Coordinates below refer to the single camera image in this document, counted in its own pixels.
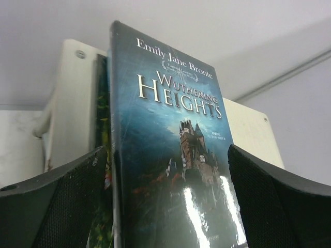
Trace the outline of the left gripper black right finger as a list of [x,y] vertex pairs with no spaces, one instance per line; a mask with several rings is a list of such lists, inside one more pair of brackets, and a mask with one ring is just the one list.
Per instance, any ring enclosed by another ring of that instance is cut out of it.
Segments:
[[228,158],[249,247],[330,247],[330,186],[236,145]]

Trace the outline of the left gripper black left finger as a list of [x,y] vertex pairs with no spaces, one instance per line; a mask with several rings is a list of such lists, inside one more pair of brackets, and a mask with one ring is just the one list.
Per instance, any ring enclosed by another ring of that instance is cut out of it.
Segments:
[[99,148],[1,188],[1,247],[86,247],[103,183]]

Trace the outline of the green yellow fantasy book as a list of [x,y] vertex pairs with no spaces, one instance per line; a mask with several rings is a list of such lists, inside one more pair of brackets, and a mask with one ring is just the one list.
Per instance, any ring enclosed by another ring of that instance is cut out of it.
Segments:
[[94,129],[93,144],[102,152],[100,162],[103,169],[103,183],[97,193],[95,217],[88,238],[88,247],[113,247],[113,196],[110,142],[110,103],[108,59],[98,54],[95,70],[95,93],[93,100]]

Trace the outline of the dark castle cover book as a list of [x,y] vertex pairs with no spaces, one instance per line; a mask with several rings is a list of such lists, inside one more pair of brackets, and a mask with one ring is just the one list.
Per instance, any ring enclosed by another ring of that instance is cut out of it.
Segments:
[[115,247],[247,247],[215,69],[120,21],[110,28]]

